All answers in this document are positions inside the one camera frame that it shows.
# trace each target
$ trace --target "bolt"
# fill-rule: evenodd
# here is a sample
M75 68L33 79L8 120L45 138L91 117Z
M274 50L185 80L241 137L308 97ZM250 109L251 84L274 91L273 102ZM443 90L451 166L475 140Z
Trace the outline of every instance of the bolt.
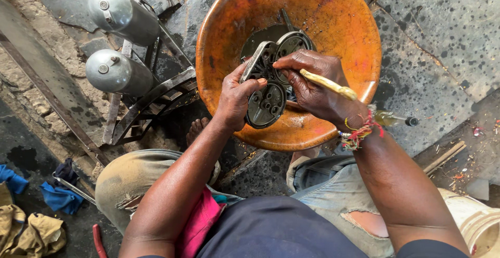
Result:
M98 71L99 71L99 73L105 74L109 71L109 68L108 68L108 66L102 64L99 66Z
M99 2L99 7L100 7L102 10L106 10L106 9L108 9L108 8L109 8L109 4L108 4L106 1L101 0L101 1Z

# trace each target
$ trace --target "hand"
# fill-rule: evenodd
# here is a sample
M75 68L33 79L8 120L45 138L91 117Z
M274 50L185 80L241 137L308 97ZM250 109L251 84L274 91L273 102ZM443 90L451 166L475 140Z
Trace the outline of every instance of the hand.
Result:
M243 118L248 110L248 96L267 85L265 78L249 79L242 84L239 83L247 64L248 61L242 63L224 78L221 98L211 121L221 121L224 127L232 131L240 131L245 126Z
M332 56L325 56L315 51L301 49L288 56L280 58L273 65L287 77L297 96L297 103L314 116L332 122L339 130L350 132L351 128L360 128L368 109L359 101L349 101L324 87L306 80L298 71L324 76L340 86L349 86L342 71L341 61Z

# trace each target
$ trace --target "aluminum canister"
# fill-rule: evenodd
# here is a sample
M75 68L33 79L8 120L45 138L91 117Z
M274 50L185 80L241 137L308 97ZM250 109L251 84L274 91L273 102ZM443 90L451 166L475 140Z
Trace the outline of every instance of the aluminum canister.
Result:
M87 5L98 27L133 44L148 46L159 35L156 15L134 0L89 0Z
M85 63L87 79L95 88L132 97L144 96L153 86L147 67L111 49L95 52Z

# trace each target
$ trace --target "orange plastic basin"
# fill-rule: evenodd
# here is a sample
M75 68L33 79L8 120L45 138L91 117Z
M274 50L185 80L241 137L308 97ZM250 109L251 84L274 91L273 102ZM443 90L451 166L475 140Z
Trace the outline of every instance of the orange plastic basin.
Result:
M283 23L285 8L294 26L318 52L341 58L350 87L369 103L380 74L380 37L364 0L216 0L198 35L196 77L199 94L214 114L222 80L240 64L243 44L253 31ZM335 126L289 106L265 129L245 125L235 135L245 143L278 151L304 150L337 136Z

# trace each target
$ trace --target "red handle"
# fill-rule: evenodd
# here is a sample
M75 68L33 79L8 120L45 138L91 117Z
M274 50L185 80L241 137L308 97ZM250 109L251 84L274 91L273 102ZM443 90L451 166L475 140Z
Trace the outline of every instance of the red handle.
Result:
M101 233L99 232L99 225L95 224L92 226L92 233L94 236L94 245L96 246L97 254L99 258L108 258L106 251L103 247L103 242L101 241Z

